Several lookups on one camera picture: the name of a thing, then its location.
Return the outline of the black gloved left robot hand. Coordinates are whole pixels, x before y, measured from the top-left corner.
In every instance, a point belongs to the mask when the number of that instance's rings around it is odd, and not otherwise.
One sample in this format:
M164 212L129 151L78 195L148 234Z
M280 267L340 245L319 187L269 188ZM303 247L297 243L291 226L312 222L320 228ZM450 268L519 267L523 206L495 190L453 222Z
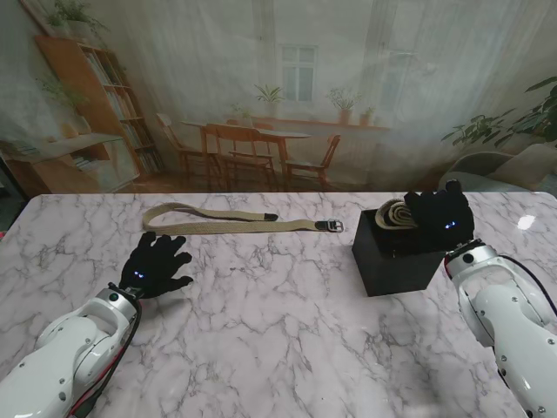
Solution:
M180 252L185 242L184 236L144 233L124 264L118 287L137 299L152 299L190 285L191 277L176 277L178 270L192 260L188 252Z

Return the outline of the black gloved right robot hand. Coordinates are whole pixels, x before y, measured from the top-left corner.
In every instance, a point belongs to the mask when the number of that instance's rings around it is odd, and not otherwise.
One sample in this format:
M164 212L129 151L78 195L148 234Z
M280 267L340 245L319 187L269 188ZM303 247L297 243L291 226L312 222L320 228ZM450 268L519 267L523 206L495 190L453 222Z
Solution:
M458 180L450 179L437 192L409 192L404 201L414 223L436 249L452 251L473 240L473 212Z

